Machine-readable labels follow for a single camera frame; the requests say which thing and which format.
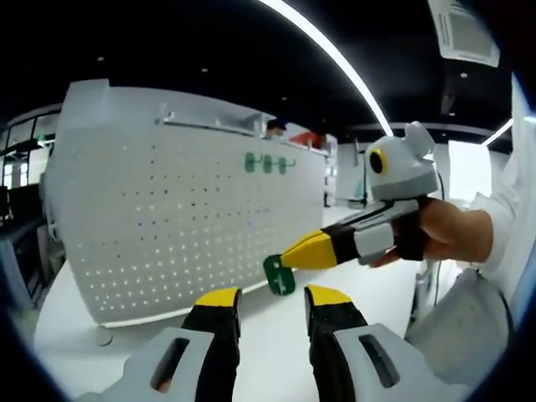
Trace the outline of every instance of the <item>led light strip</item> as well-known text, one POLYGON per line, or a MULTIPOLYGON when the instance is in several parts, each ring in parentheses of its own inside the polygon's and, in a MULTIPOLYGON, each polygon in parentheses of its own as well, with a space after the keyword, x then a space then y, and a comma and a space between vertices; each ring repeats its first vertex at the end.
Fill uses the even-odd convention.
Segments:
POLYGON ((303 17, 298 11, 286 4, 281 0, 259 0, 261 3, 270 7, 272 10, 278 12, 282 17, 288 19, 291 23, 296 25, 301 31, 303 31, 309 38, 311 38, 318 46, 327 53, 329 57, 339 66, 343 73, 350 79, 352 84, 358 89, 361 96, 365 99, 370 107, 370 110, 374 113, 378 119, 378 123, 381 125, 386 136, 393 136, 393 131, 385 118, 384 113, 379 108, 378 102, 372 96, 367 85, 363 79, 359 76, 352 65, 344 58, 343 54, 335 47, 335 45, 324 35, 317 27, 315 27, 309 20, 303 17))
POLYGON ((504 125, 497 130, 497 132, 487 138, 485 142, 482 143, 483 146, 489 147, 489 145, 497 140, 502 134, 504 134, 512 126, 513 119, 508 120, 504 125))

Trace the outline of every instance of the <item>white pegboard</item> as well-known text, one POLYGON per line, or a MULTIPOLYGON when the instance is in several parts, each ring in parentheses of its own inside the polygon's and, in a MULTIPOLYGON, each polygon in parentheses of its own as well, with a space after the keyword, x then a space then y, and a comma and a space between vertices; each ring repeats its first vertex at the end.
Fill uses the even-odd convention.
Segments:
POLYGON ((254 286, 262 261, 322 225, 323 155, 194 126, 60 133, 49 187, 59 233, 99 323, 192 306, 254 286), (263 172, 245 154, 284 157, 263 172))

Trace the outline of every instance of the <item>human hand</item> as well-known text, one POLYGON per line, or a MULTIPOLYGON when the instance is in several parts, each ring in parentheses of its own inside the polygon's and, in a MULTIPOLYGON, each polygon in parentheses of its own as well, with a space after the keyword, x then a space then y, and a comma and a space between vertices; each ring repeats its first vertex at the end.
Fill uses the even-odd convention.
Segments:
MULTIPOLYGON (((426 260, 483 262, 491 252, 492 221, 484 211, 462 212, 454 204, 428 198, 420 210, 420 227, 430 236, 423 254, 426 260)), ((396 226, 394 232, 404 235, 396 226)), ((394 247, 370 266, 377 268, 399 259, 394 247)))

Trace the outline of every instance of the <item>gray mouse ears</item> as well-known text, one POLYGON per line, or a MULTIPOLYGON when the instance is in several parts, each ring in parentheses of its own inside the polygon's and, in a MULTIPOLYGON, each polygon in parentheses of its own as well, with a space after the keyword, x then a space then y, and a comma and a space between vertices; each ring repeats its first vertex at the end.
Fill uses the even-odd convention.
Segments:
POLYGON ((418 121, 405 125, 405 141, 416 157, 425 157, 434 151, 434 139, 418 121))

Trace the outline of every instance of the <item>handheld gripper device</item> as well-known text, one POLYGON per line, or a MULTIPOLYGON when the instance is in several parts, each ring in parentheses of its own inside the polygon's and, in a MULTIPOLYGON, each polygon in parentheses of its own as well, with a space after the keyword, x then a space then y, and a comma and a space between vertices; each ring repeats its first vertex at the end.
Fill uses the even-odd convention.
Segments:
POLYGON ((432 137, 417 121, 406 125, 404 138, 371 144, 365 162, 374 201, 305 235, 281 255, 281 265, 323 270, 356 258, 367 265, 393 247, 405 260, 422 260, 429 238, 420 228, 419 209, 438 188, 434 163, 426 158, 433 150, 432 137))

